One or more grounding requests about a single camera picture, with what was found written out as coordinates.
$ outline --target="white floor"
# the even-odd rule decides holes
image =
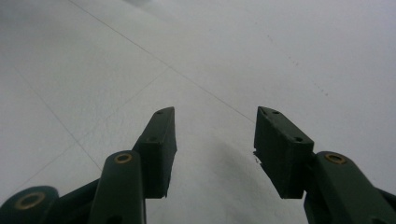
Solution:
[[[148,223],[306,223],[253,152],[258,105],[396,193],[395,1],[0,1],[0,202],[61,195],[176,108]]]

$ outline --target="floor tile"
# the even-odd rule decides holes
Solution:
[[[35,186],[51,186],[62,197],[99,178],[101,171],[88,154],[75,144],[46,168],[24,183],[18,191]]]
[[[396,193],[395,4],[73,2],[250,120],[257,105],[284,112]]]
[[[166,65],[69,1],[4,1],[0,45],[79,139]]]
[[[0,202],[74,144],[72,136],[0,54]]]
[[[306,221],[302,205],[279,199],[256,162],[254,123],[171,69],[80,143],[103,164],[131,149],[152,114],[168,106],[176,109],[178,152],[168,198],[148,200],[148,223]]]

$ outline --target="floor seam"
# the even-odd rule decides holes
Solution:
[[[44,169],[46,169],[49,165],[51,165],[53,162],[55,162],[56,160],[58,160],[62,155],[64,155],[64,153],[66,153],[68,150],[71,150],[71,148],[73,148],[75,145],[77,145],[78,143],[75,142],[72,146],[68,147],[67,149],[65,149],[61,154],[59,154],[58,156],[56,156],[53,160],[49,161],[43,168],[41,168],[40,170],[38,170],[34,175],[32,175],[31,177],[29,177],[26,181],[24,181],[22,184],[20,184],[19,186],[16,187],[16,189],[8,196],[8,198],[12,197],[12,195],[14,195],[15,193],[17,193],[17,190],[20,189],[21,187],[23,187],[23,185],[27,184],[31,179],[35,178],[38,174],[40,174]]]
[[[143,48],[142,46],[138,45],[136,42],[134,42],[132,39],[128,38],[126,35],[123,35],[122,33],[120,33],[119,31],[117,31],[116,29],[114,29],[113,27],[111,27],[110,25],[108,25],[107,23],[105,23],[104,21],[101,21],[99,18],[95,17],[94,15],[92,15],[89,11],[87,11],[86,9],[84,9],[83,7],[79,6],[77,3],[73,2],[72,0],[68,0],[71,4],[75,5],[76,7],[78,7],[79,9],[81,9],[82,11],[86,12],[88,15],[92,16],[93,18],[95,18],[97,21],[101,22],[103,25],[105,25],[107,28],[111,29],[112,31],[114,31],[115,33],[117,33],[118,35],[122,36],[123,38],[125,38],[126,40],[128,40],[129,42],[131,42],[132,44],[136,45],[137,47],[139,47],[140,49],[142,49],[143,51],[145,51],[147,54],[149,54],[151,57],[153,57],[154,59],[160,61],[161,63],[165,64],[166,66],[170,67],[170,64],[164,62],[163,60],[161,60],[160,58],[158,58],[156,55],[154,55],[153,53],[151,53],[150,51],[148,51],[147,49]]]
[[[178,72],[172,65],[166,63],[165,61],[161,60],[160,58],[158,58],[156,55],[154,55],[153,53],[149,52],[148,50],[144,49],[142,46],[138,45],[137,43],[135,43],[132,39],[128,38],[127,36],[123,35],[122,33],[120,33],[119,31],[117,31],[116,29],[114,29],[113,27],[109,26],[107,23],[105,23],[104,21],[101,21],[99,18],[95,17],[94,15],[92,15],[89,11],[87,11],[86,9],[84,9],[83,7],[79,6],[77,3],[73,2],[72,0],[68,0],[70,3],[72,3],[73,5],[75,5],[76,7],[78,7],[79,9],[83,10],[84,12],[88,13],[90,16],[92,16],[93,18],[95,18],[96,20],[98,20],[99,22],[101,22],[103,25],[107,26],[109,29],[111,29],[112,31],[116,32],[117,34],[121,35],[122,37],[124,37],[125,39],[127,39],[128,41],[130,41],[131,43],[133,43],[134,45],[138,46],[140,49],[142,49],[143,51],[145,51],[147,54],[149,54],[150,56],[152,56],[153,58],[157,59],[158,61],[160,61],[161,63],[165,64],[166,66],[168,66],[169,68],[171,68],[172,70],[174,70],[176,73],[178,73],[180,76],[186,78],[188,81],[190,81],[191,83],[193,83],[195,86],[197,86],[198,88],[200,88],[201,90],[207,92],[208,94],[210,94],[211,96],[215,97],[217,100],[219,100],[220,102],[222,102],[223,104],[227,105],[228,107],[230,107],[233,111],[235,111],[237,114],[243,116],[244,118],[248,119],[250,122],[254,123],[255,121],[249,119],[247,116],[245,116],[243,113],[241,113],[240,111],[238,111],[237,109],[233,108],[232,106],[230,106],[229,104],[227,104],[226,102],[224,102],[223,100],[221,100],[218,96],[216,96],[214,93],[212,93],[211,91],[208,91],[207,89],[205,89],[204,87],[200,86],[198,83],[196,83],[195,81],[193,81],[191,78],[184,76],[182,73]]]
[[[205,91],[206,93],[208,93],[209,95],[211,95],[212,97],[214,97],[215,99],[217,99],[218,101],[222,102],[223,104],[227,105],[228,107],[231,108],[231,110],[233,110],[234,112],[236,112],[237,114],[241,115],[242,117],[244,117],[245,119],[247,119],[248,121],[255,123],[254,120],[251,120],[250,118],[248,118],[246,115],[244,115],[243,113],[241,113],[240,111],[238,111],[237,109],[233,108],[231,105],[227,104],[225,101],[221,100],[217,95],[215,95],[214,93],[212,93],[211,91],[205,89],[204,87],[200,86],[198,83],[196,83],[194,80],[192,80],[189,77],[184,76],[182,73],[178,72],[174,67],[170,67],[174,72],[176,72],[179,76],[186,78],[189,82],[191,82],[193,85],[195,85],[196,87],[198,87],[199,89],[201,89],[202,91]]]
[[[153,83],[155,80],[157,80],[160,76],[162,76],[164,73],[166,73],[168,70],[170,69],[169,66],[166,67],[166,69],[161,72],[158,76],[156,76],[154,79],[152,79],[147,85],[145,85],[141,90],[139,90],[136,94],[134,94],[134,96],[132,96],[131,98],[127,99],[125,101],[124,104],[118,106],[111,114],[109,114],[108,116],[106,116],[104,119],[101,120],[101,122],[98,122],[97,124],[95,124],[87,133],[85,133],[83,136],[81,136],[78,139],[78,142],[81,141],[82,139],[84,139],[88,134],[92,133],[96,127],[102,123],[105,123],[111,116],[113,116],[115,113],[117,113],[118,111],[120,111],[125,105],[127,105],[129,102],[131,102],[135,97],[137,97],[143,90],[145,90],[149,85],[151,85],[151,83]]]
[[[70,147],[74,146],[75,144],[78,144],[80,147],[80,143],[78,142],[78,140],[76,139],[76,137],[66,128],[66,126],[62,123],[62,121],[59,119],[59,117],[53,112],[53,110],[50,108],[50,106],[44,101],[44,99],[40,96],[40,94],[38,94],[38,92],[32,87],[32,85],[30,84],[30,82],[22,75],[22,73],[15,67],[15,65],[12,63],[11,64],[12,67],[14,68],[14,70],[18,73],[18,75],[22,78],[22,80],[29,86],[29,88],[35,93],[35,95],[40,99],[41,102],[43,102],[43,104],[45,105],[45,107],[50,111],[50,113],[56,118],[56,120],[58,120],[58,122],[62,125],[62,127],[66,130],[66,132],[72,137],[72,139],[74,140],[74,144],[71,144],[70,146],[68,146],[67,149],[69,149]],[[98,164],[93,160],[93,158],[87,153],[88,157],[91,159],[91,161],[93,161],[93,163],[96,165],[96,167],[98,169],[99,166]]]

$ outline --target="screw hole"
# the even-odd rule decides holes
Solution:
[[[112,216],[107,220],[106,224],[121,224],[121,222],[122,222],[121,216]]]
[[[123,164],[123,163],[131,161],[131,160],[132,160],[132,156],[127,153],[122,153],[122,154],[118,155],[116,158],[114,158],[114,161],[118,164]]]
[[[33,192],[26,194],[17,200],[15,203],[15,208],[19,210],[29,209],[43,202],[45,198],[46,195],[43,192]]]
[[[331,161],[332,163],[336,163],[336,164],[344,164],[347,162],[347,160],[344,157],[336,154],[326,154],[325,157],[328,161]]]

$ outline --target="gray floor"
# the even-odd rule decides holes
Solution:
[[[395,1],[0,1],[0,202],[61,195],[176,108],[148,223],[306,223],[252,155],[258,105],[396,193]]]

